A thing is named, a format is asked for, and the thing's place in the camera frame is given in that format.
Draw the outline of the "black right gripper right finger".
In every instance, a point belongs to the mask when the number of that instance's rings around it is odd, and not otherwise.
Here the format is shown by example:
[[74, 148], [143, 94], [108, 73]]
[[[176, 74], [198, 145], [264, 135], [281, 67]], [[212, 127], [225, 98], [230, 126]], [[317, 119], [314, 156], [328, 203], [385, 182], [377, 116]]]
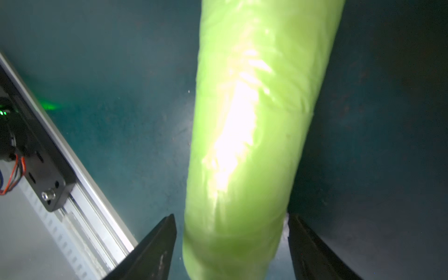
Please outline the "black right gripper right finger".
[[297, 280], [361, 280], [298, 215], [291, 215], [289, 249]]

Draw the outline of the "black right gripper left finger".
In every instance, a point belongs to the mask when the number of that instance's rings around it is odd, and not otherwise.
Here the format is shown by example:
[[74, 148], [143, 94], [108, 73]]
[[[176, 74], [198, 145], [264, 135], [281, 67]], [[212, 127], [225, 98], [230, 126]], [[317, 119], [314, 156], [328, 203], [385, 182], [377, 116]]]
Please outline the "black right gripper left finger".
[[167, 280], [177, 238], [173, 214], [164, 217], [105, 280]]

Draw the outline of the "green trash bag roll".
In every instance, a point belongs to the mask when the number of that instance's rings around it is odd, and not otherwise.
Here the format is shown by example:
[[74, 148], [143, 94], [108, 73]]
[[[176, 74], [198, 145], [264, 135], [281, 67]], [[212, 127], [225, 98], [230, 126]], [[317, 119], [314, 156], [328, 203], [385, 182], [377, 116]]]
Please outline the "green trash bag roll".
[[344, 1], [203, 1], [184, 211], [192, 280], [263, 280]]

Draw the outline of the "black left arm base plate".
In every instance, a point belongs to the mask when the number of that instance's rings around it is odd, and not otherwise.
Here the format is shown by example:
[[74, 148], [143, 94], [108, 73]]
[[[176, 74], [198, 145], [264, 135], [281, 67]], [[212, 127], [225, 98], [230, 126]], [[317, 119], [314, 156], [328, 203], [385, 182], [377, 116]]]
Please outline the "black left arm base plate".
[[1, 160], [15, 164], [10, 176], [1, 176], [1, 194], [6, 195], [25, 179], [49, 212], [63, 207], [77, 182], [75, 172], [4, 69]]

